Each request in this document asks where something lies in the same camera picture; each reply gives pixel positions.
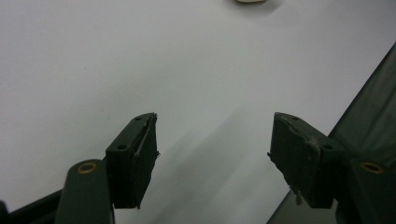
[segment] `white surface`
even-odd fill
[[[117,223],[264,223],[288,187],[273,114],[328,133],[396,40],[394,0],[2,1],[0,198],[15,210],[157,112],[140,211]]]

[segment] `white table surface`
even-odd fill
[[[1,1],[0,199],[13,211],[157,112],[141,210],[117,223],[264,223],[288,191],[274,112],[328,133],[396,41],[394,0]]]

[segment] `small white object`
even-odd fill
[[[237,1],[242,3],[254,3],[254,2],[263,2],[265,0],[237,0]]]

